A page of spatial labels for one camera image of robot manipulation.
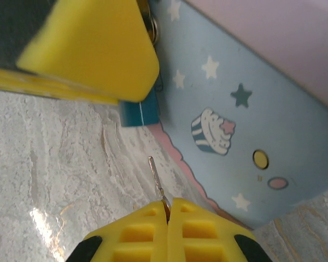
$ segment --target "cupcake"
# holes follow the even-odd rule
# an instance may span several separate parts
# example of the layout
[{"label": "cupcake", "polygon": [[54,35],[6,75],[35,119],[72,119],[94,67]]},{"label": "cupcake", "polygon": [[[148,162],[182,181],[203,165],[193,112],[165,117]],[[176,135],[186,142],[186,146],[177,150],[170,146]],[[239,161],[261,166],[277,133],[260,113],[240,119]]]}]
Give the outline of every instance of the cupcake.
[{"label": "cupcake", "polygon": [[192,121],[191,130],[195,144],[200,150],[224,156],[231,147],[235,126],[234,122],[206,108]]}]

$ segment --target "gray marble surface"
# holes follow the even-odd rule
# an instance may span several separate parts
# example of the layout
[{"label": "gray marble surface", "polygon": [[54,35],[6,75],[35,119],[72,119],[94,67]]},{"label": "gray marble surface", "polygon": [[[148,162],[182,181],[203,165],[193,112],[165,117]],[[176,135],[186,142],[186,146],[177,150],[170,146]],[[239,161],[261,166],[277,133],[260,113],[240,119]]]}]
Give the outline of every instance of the gray marble surface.
[{"label": "gray marble surface", "polygon": [[[65,261],[90,231],[156,200],[212,210],[146,128],[116,108],[0,92],[0,261]],[[328,192],[255,232],[273,261],[328,261]]]}]

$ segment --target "pink surface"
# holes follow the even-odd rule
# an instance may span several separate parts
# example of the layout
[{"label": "pink surface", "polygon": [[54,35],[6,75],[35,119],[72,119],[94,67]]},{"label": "pink surface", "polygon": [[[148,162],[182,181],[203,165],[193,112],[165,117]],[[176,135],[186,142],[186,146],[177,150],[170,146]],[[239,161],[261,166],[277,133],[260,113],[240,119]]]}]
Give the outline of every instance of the pink surface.
[{"label": "pink surface", "polygon": [[186,0],[328,106],[328,0]]}]

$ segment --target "metal pin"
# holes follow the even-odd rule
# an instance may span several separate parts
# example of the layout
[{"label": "metal pin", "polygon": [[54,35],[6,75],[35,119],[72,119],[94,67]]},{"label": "metal pin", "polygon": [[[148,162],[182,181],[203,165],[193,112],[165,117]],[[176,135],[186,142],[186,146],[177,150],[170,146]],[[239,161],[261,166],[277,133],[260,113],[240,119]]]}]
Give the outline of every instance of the metal pin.
[{"label": "metal pin", "polygon": [[167,220],[169,220],[171,205],[170,205],[169,200],[166,198],[166,196],[164,194],[164,189],[161,186],[161,183],[160,183],[160,180],[159,180],[159,175],[158,175],[157,168],[155,166],[153,157],[148,157],[148,162],[149,162],[149,166],[151,167],[152,174],[153,174],[153,177],[154,177],[155,192],[156,192],[157,196],[161,199],[161,201],[164,203],[164,208],[165,208],[165,211],[166,211]]}]

